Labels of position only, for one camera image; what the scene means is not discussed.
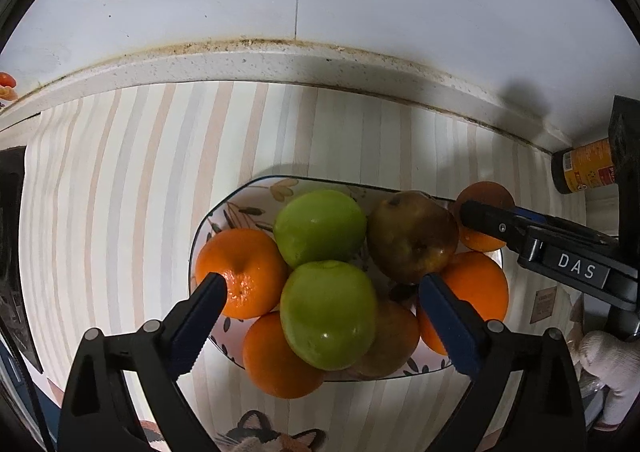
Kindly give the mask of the white gloved hand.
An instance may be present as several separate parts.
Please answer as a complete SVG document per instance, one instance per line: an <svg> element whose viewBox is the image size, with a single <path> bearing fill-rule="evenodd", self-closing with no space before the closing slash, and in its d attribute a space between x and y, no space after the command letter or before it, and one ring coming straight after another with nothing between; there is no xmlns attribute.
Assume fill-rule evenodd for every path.
<svg viewBox="0 0 640 452"><path fill-rule="evenodd" d="M596 428L612 432L639 396L639 341L623 342L611 334L592 331L580 340L577 358L588 373L608 387Z"/></svg>

